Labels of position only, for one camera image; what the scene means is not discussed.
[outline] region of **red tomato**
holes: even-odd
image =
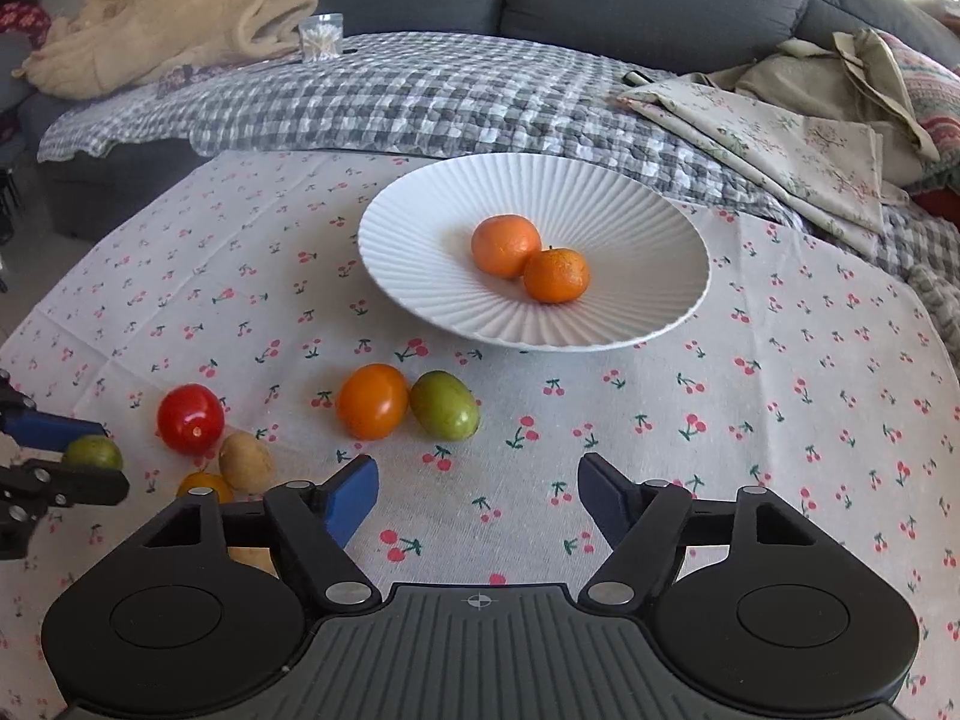
[[[199,384],[171,389],[157,409],[157,429],[165,445],[189,457],[199,457],[224,432],[224,407]]]
[[[407,410],[407,382],[395,367],[374,362],[357,368],[337,394],[337,416],[365,442],[394,432]]]

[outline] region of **clear plastic container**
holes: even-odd
[[[304,63],[323,62],[341,54],[344,39],[344,14],[320,13],[299,23]]]

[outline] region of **khaki garment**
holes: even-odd
[[[688,78],[802,116],[870,124],[883,138],[883,180],[897,187],[919,181],[923,163],[940,155],[914,116],[889,47],[871,29],[834,32],[833,40],[835,52],[791,39],[755,65]]]
[[[317,0],[85,0],[56,19],[15,74],[50,95],[87,100],[149,83],[179,65],[229,65],[296,50]]]

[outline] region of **orange tomato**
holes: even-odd
[[[572,248],[549,248],[536,252],[523,270],[523,287],[540,303],[567,303],[576,300],[590,283],[590,269],[584,255]]]
[[[210,488],[217,495],[217,500],[221,503],[229,503],[233,500],[233,490],[224,480],[224,477],[217,476],[214,473],[206,471],[197,471],[196,473],[184,476],[179,488],[176,488],[176,497],[180,498],[189,493],[192,488]]]
[[[534,224],[514,214],[483,220],[470,239],[477,268],[500,278],[521,276],[530,255],[540,250],[541,238]]]
[[[394,432],[407,410],[407,381],[395,367],[357,368],[337,394],[337,416],[350,435],[372,442]]]

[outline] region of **gray sofa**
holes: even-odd
[[[347,34],[438,30],[522,38],[677,73],[768,55],[796,35],[830,45],[834,30],[890,31],[949,67],[960,40],[902,0],[320,0]],[[32,145],[66,108],[35,95],[21,108]],[[186,141],[117,146],[107,157],[41,163],[59,232],[97,240],[197,167]]]

